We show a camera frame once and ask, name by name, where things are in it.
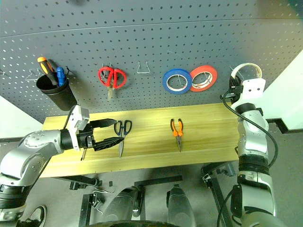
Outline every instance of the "wooden table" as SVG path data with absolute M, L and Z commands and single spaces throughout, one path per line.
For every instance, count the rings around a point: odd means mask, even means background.
M 88 149 L 84 161 L 82 151 L 66 150 L 52 157 L 41 177 L 84 175 L 110 171 L 178 166 L 196 163 L 237 160 L 234 147 L 238 142 L 236 115 L 223 104 L 191 105 L 147 110 L 92 113 L 90 120 L 113 118 L 131 120 L 122 157 L 118 145 L 94 151 Z M 170 119 L 184 124 L 182 151 L 179 152 L 170 129 Z M 62 129 L 66 116 L 47 117 L 43 130 Z M 94 130 L 96 141 L 117 136 L 114 126 Z

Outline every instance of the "white wall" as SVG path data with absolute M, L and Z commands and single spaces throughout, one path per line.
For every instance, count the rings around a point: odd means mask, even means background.
M 42 124 L 0 96 L 0 138 L 23 137 Z
M 303 129 L 303 51 L 264 91 L 258 106 L 266 119 L 282 118 L 289 130 Z

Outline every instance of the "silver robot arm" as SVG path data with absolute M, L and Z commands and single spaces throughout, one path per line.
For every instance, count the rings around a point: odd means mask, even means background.
M 88 120 L 88 110 L 76 105 L 68 117 L 69 130 L 64 127 L 63 130 L 33 132 L 6 154 L 0 164 L 0 222 L 15 222 L 22 216 L 27 196 L 52 156 L 72 148 L 102 150 L 123 140 L 111 137 L 96 142 L 93 129 L 107 127 L 117 121 L 102 119 L 88 123 Z
M 244 81 L 236 78 L 237 71 L 246 65 L 256 68 L 258 78 Z M 229 107 L 230 110 L 268 131 L 268 123 L 263 117 L 262 110 L 254 105 L 262 97 L 265 87 L 265 80 L 261 78 L 261 69 L 251 63 L 240 66 L 232 72 L 230 92 L 225 93 L 223 102 L 227 107 L 225 97 L 229 96 L 233 103 Z M 238 118 L 239 173 L 238 184 L 234 185 L 231 193 L 231 212 L 233 216 L 241 219 L 244 227 L 255 225 L 285 227 L 276 217 L 273 183 L 269 174 L 273 161 L 268 163 L 266 134 L 242 117 Z

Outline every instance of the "orange pliers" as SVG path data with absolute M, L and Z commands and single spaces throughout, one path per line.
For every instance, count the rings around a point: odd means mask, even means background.
M 172 130 L 172 134 L 174 135 L 174 137 L 176 137 L 176 142 L 177 142 L 179 151 L 181 152 L 181 138 L 183 136 L 183 132 L 182 132 L 183 123 L 180 118 L 178 119 L 178 121 L 179 121 L 179 131 L 177 131 L 175 128 L 175 123 L 174 123 L 173 118 L 170 120 L 170 128 Z

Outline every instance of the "pliers jaw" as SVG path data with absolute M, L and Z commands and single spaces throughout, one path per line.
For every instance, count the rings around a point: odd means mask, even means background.
M 176 141 L 177 141 L 177 145 L 178 145 L 178 148 L 179 148 L 179 152 L 181 152 L 181 139 L 182 139 L 181 136 L 177 136 L 176 137 Z

